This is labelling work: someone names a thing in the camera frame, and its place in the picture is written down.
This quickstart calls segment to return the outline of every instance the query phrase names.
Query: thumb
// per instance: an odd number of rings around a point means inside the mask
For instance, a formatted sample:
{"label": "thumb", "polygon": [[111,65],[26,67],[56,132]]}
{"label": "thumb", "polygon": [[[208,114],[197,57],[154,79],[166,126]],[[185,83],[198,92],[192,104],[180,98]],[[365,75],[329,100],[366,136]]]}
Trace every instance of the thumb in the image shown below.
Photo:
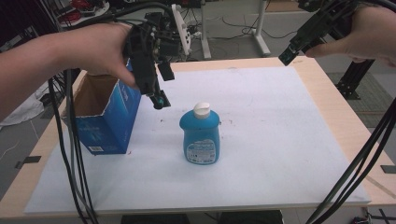
{"label": "thumb", "polygon": [[312,49],[307,50],[305,56],[308,58],[317,58],[331,54],[345,53],[346,51],[345,39],[340,39],[330,43],[317,45]]}
{"label": "thumb", "polygon": [[118,66],[116,68],[116,70],[114,71],[113,76],[119,78],[127,86],[138,90],[138,87],[137,87],[135,79],[134,79],[134,74],[132,72],[130,72],[126,68],[126,66],[123,66],[123,65]]}

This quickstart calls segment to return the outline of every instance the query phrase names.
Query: human hand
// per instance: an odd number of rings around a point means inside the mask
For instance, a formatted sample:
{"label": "human hand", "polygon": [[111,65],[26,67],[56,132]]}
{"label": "human hand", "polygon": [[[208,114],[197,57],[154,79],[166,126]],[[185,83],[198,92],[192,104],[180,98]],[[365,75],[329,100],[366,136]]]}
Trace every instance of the human hand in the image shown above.
{"label": "human hand", "polygon": [[122,56],[130,29],[122,23],[101,23],[61,33],[59,42],[67,43],[61,52],[64,67],[81,68],[92,75],[109,74],[137,88]]}
{"label": "human hand", "polygon": [[351,33],[309,49],[310,58],[345,54],[355,63],[375,59],[396,67],[396,13],[384,7],[363,7],[352,18]]}

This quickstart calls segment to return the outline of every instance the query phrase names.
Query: desk leg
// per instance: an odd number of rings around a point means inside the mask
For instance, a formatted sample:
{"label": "desk leg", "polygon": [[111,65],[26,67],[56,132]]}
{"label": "desk leg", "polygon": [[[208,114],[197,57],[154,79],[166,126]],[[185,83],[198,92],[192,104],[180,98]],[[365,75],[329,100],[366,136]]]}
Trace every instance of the desk leg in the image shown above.
{"label": "desk leg", "polygon": [[201,18],[202,18],[202,32],[201,32],[202,52],[204,53],[205,60],[211,60],[212,55],[210,54],[209,43],[207,42],[207,36],[206,36],[205,1],[202,1],[201,4]]}
{"label": "desk leg", "polygon": [[265,44],[264,39],[262,39],[262,24],[264,22],[264,14],[265,14],[265,6],[266,0],[260,2],[260,13],[259,13],[259,23],[257,24],[256,30],[253,32],[253,36],[256,39],[257,43],[262,50],[262,56],[266,57],[271,54],[271,51],[268,49],[267,45]]}

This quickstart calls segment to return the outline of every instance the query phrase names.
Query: human arm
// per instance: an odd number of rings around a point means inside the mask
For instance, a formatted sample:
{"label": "human arm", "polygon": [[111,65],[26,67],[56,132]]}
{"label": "human arm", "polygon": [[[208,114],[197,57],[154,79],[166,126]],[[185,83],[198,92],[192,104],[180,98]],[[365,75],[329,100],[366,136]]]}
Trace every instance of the human arm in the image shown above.
{"label": "human arm", "polygon": [[43,35],[0,53],[0,120],[46,80],[68,68],[90,74],[110,74],[135,87],[125,67],[122,48],[130,26],[95,24],[58,34]]}
{"label": "human arm", "polygon": [[351,33],[308,50],[307,57],[345,54],[355,63],[375,59],[396,66],[396,13],[384,7],[362,7],[352,18]]}

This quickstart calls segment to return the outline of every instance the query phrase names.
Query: white bottle cap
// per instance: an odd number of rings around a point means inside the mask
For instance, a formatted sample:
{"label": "white bottle cap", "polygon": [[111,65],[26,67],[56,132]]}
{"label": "white bottle cap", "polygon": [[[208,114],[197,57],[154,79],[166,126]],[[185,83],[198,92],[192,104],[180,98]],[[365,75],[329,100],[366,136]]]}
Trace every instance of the white bottle cap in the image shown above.
{"label": "white bottle cap", "polygon": [[194,107],[194,116],[198,119],[206,119],[210,114],[210,104],[201,102]]}

